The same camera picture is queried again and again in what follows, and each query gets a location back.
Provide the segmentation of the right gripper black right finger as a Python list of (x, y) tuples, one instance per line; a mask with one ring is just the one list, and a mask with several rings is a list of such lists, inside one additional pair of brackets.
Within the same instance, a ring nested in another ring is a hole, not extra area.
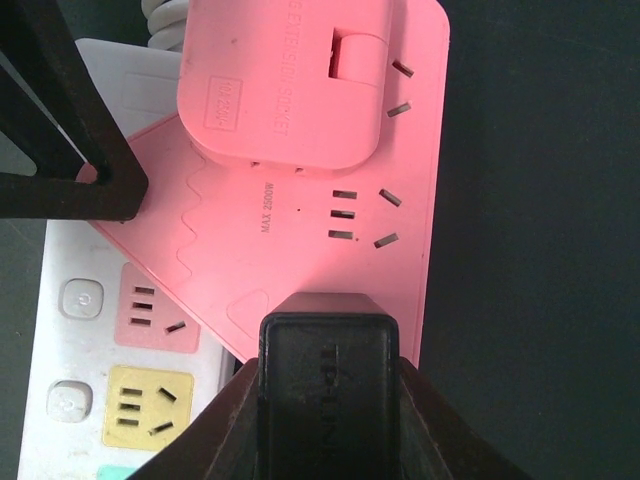
[[(249, 360), (134, 479), (256, 479), (258, 362)], [(522, 479), (407, 359), (399, 361), (401, 479)]]

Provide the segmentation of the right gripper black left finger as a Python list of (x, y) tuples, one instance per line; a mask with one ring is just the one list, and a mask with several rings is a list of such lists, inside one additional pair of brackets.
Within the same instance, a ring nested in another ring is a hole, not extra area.
[(1, 4), (1, 130), (35, 164), (1, 176), (4, 218), (129, 221), (148, 177), (54, 1)]

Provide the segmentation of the black plug adapter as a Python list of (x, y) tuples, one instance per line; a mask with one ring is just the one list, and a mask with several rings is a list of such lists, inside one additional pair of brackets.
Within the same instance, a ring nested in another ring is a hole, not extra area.
[(260, 326), (262, 479), (396, 479), (399, 331), (364, 294), (294, 293)]

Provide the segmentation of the white power strip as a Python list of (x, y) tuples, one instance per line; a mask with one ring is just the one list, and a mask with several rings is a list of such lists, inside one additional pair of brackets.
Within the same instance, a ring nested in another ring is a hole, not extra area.
[(233, 356), (92, 226), (51, 220), (18, 477), (127, 478), (233, 371)]

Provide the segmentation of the pink extension socket adapter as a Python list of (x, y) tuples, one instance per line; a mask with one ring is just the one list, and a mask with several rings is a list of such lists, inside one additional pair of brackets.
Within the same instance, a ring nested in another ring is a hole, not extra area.
[(417, 360), (450, 26), (435, 1), (193, 1), (148, 190), (96, 230), (240, 359), (297, 292), (361, 293)]

